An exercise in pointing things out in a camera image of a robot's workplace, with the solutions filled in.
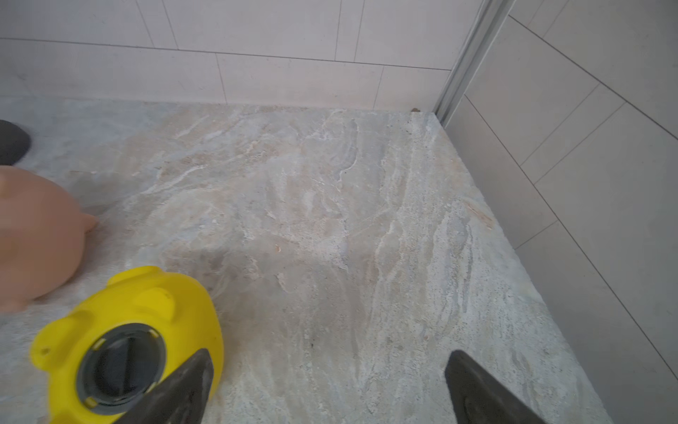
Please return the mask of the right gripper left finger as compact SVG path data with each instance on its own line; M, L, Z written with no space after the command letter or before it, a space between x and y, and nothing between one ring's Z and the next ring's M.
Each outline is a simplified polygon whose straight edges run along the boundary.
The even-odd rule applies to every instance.
M207 349L199 349L115 424L201 424L214 381Z

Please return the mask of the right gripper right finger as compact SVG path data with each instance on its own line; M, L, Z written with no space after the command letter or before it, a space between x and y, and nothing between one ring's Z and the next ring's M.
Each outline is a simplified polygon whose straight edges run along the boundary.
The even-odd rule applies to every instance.
M450 353L444 375L457 423L546 423L462 350Z

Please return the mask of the yellow piggy bank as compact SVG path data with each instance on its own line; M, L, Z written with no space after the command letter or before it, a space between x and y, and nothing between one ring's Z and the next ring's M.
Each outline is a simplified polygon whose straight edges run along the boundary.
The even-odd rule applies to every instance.
M146 324L162 336L166 365L160 383L196 351L207 349L215 373L208 400L215 395L224 367L224 340L208 291L191 277L146 266L115 275L102 291L35 337L30 359L48 375L50 422L115 423L124 414L97 415L86 409L78 398L76 376L88 348L107 331L129 323Z

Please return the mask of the pink piggy bank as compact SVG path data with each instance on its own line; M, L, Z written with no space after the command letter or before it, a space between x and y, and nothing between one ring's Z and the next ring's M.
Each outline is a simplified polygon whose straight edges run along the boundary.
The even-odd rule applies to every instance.
M1 167L1 310L17 312L68 282L97 218L65 189L14 166Z

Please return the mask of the black plug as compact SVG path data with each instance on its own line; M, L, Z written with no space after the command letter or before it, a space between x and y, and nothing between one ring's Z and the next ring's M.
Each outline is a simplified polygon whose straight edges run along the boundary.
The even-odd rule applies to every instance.
M76 390L79 401L97 415L129 411L160 383L166 347L160 333L143 323L107 331L79 363Z

